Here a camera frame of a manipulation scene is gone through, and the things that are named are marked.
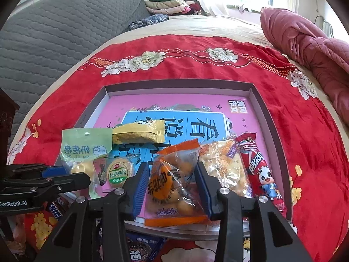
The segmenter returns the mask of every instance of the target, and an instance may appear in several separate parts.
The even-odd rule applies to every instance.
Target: gray quilted blanket
[[[0,87],[20,105],[9,143],[50,85],[148,16],[143,0],[41,0],[9,18],[0,31]]]

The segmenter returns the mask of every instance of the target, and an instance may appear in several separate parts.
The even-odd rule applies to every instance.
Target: orange snack bag
[[[146,195],[146,226],[185,225],[207,220],[196,183],[191,182],[199,150],[195,139],[158,152]]]

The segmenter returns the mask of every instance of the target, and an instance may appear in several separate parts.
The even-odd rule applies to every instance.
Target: round cracker package
[[[134,176],[135,166],[139,158],[139,154],[125,157],[113,157],[109,154],[108,157],[105,157],[106,185],[110,188],[104,190],[104,192],[122,187],[126,179]]]
[[[192,182],[200,145],[191,140],[158,152],[145,202],[146,226],[173,226],[203,222],[207,216]]]
[[[218,178],[222,187],[252,198],[250,182],[234,139],[202,144],[199,161],[208,175]]]

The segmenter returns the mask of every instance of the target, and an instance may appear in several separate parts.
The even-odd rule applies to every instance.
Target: yellow flower pattern
[[[296,173],[298,176],[301,176],[302,175],[302,169],[299,165],[296,165]]]
[[[55,217],[49,217],[48,221],[50,222],[51,225],[56,225],[58,223],[58,220],[56,220]]]
[[[292,188],[292,206],[295,206],[297,204],[297,201],[302,196],[302,188]]]
[[[244,240],[244,248],[251,248],[250,238],[245,238],[245,240]]]
[[[38,126],[41,125],[41,119],[38,120],[37,125],[38,125]],[[37,127],[36,127],[35,123],[32,124],[32,127],[33,127],[33,129],[34,129],[34,131],[35,131],[35,132],[33,133],[33,137],[34,137],[34,138],[38,138],[38,137],[39,137],[39,132],[38,132],[38,130],[37,130]]]
[[[295,188],[293,187],[294,181],[297,179],[297,177],[302,175],[302,169],[301,166],[296,165],[295,166],[295,170],[296,170],[296,177],[295,179],[293,179],[290,176],[290,186],[291,186],[291,196],[292,196],[292,206],[295,206],[297,204],[297,201],[301,198],[302,196],[302,188]]]
[[[33,231],[35,230],[35,237],[36,237],[36,247],[38,249],[41,249],[43,246],[46,238],[50,235],[52,232],[52,226],[48,225],[46,223],[46,219],[44,217],[43,213],[38,213],[37,215],[34,215],[34,222],[30,226],[30,230]]]

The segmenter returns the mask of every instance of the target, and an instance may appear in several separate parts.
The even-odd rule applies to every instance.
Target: snack wrapper
[[[95,231],[95,249],[93,262],[103,261],[103,245],[102,245],[102,220],[96,221]],[[127,246],[130,252],[131,262],[150,262],[160,252],[161,248],[167,241],[166,238],[156,236],[126,232]]]
[[[126,179],[135,175],[135,165],[140,155],[105,157],[106,182],[111,190],[122,187]]]
[[[163,143],[165,120],[147,120],[113,128],[113,144]]]
[[[244,133],[236,138],[237,147],[250,179],[253,194],[267,195],[282,216],[287,208],[276,186],[271,170],[256,145],[256,133]]]
[[[199,161],[203,162],[208,175],[218,178],[222,187],[240,196],[252,197],[250,181],[234,139],[202,144]]]
[[[146,226],[173,226],[207,220],[191,182],[200,145],[191,140],[167,147],[155,158],[145,202]]]
[[[67,173],[86,173],[91,180],[89,196],[101,197],[97,189],[101,187],[94,161],[112,149],[110,128],[73,128],[62,131],[61,160]]]

